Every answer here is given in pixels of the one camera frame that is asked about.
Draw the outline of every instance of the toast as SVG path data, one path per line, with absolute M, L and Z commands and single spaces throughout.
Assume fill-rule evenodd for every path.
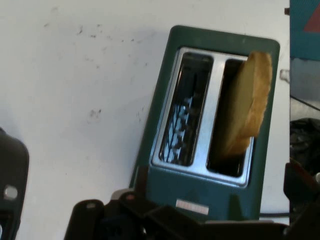
M 252 52 L 220 97 L 213 132 L 214 163 L 243 154 L 257 137 L 264 119 L 272 81 L 271 56 Z

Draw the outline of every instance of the black plastic object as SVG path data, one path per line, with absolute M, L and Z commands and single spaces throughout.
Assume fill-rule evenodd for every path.
M 74 206 L 64 240 L 314 240 L 320 233 L 320 198 L 288 226 L 270 221 L 212 221 L 201 224 L 171 206 L 137 192 L 107 205 L 86 200 Z
M 1 240 L 16 238 L 25 198 L 28 167 L 29 154 L 26 146 L 0 128 Z

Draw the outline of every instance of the white label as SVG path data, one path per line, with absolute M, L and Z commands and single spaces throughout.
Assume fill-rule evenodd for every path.
M 198 214 L 208 215 L 208 213 L 209 213 L 209 207 L 208 206 L 192 203 L 192 202 L 189 202 L 189 201 L 184 201 L 184 200 L 181 200 L 181 199 L 177 199 L 176 200 L 175 206 L 177 208 L 186 209 L 186 210 L 189 210 L 189 211 L 192 211 L 192 212 L 196 212 Z

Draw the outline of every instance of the dark object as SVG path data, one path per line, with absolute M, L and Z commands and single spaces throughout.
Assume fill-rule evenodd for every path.
M 290 15 L 290 7 L 286 7 L 285 9 L 284 9 L 284 14 L 285 15 Z
M 290 122 L 290 159 L 310 175 L 320 172 L 320 120 L 303 118 Z
M 288 218 L 290 212 L 260 212 L 261 218 Z
M 306 209 L 317 190 L 317 184 L 311 178 L 320 172 L 319 146 L 320 120 L 303 118 L 290 122 L 290 162 L 292 165 L 286 168 L 285 178 L 289 183 L 290 178 L 295 176 L 290 184 L 290 194 L 295 197 L 290 198 L 287 195 L 290 199 L 291 223 Z
M 65 240 L 298 240 L 317 239 L 320 198 L 310 203 L 292 226 L 272 222 L 200 224 L 170 206 L 158 206 L 136 192 L 126 192 L 103 207 L 98 200 L 78 203 Z
M 0 128 L 0 239 L 16 237 L 25 198 L 29 154 L 26 146 Z

